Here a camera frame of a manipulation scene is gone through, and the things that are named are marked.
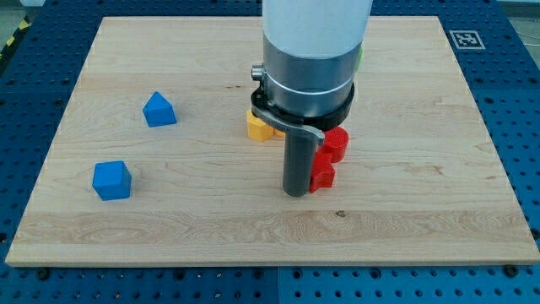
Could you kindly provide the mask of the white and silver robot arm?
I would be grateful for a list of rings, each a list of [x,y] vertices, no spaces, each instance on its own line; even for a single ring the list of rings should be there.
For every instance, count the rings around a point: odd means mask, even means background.
[[[264,0],[254,106],[326,131],[347,117],[372,0]]]

